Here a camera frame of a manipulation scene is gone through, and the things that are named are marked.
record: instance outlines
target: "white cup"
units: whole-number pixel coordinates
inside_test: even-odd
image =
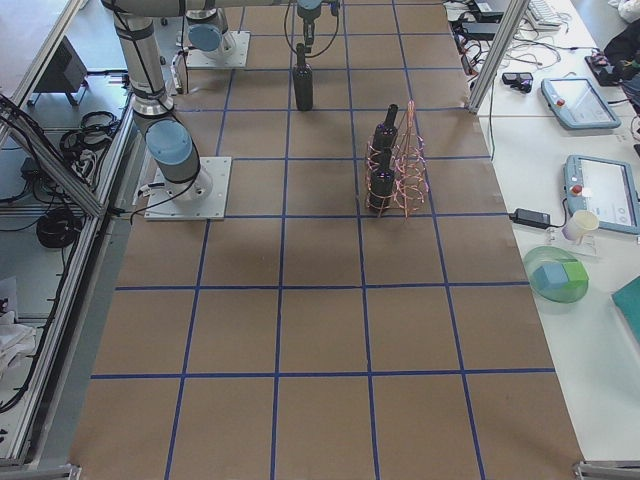
[[[600,220],[595,213],[588,210],[577,210],[562,229],[567,240],[580,243],[582,237],[593,232],[600,226]]]

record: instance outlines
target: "wine bottle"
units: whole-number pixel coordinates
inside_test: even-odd
[[[384,122],[376,127],[376,131],[373,134],[373,141],[371,142],[371,161],[378,163],[376,158],[382,150],[385,148],[393,148],[396,143],[396,137],[398,136],[398,129],[394,125],[396,121],[396,115],[398,114],[398,106],[395,103],[389,105],[387,110],[387,117]]]
[[[371,172],[371,190],[369,191],[369,209],[381,213],[389,208],[393,193],[395,174],[391,169],[391,149],[385,147],[378,155],[378,164]]]
[[[296,107],[301,112],[313,108],[313,72],[305,58],[303,43],[296,45],[296,64],[291,69],[293,91],[296,94]]]

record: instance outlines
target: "teal box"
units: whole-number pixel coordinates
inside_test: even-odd
[[[612,296],[631,327],[631,331],[640,342],[640,277],[632,280]]]

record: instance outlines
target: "keyboard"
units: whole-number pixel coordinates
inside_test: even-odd
[[[529,0],[525,17],[534,30],[560,30],[562,19],[547,0]]]

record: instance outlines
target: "wine bottle holder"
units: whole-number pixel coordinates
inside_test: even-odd
[[[391,195],[381,197],[371,191],[371,176],[375,173],[378,163],[374,157],[381,152],[372,145],[372,137],[367,142],[366,183],[368,209],[377,211],[378,216],[390,209],[401,209],[405,217],[418,211],[427,200],[429,185],[427,184],[427,164],[424,158],[424,141],[415,132],[415,104],[409,101],[407,112],[400,121],[398,138],[393,148],[391,167],[395,173],[393,191]],[[378,209],[371,205],[371,198],[382,200],[376,202],[385,207]]]

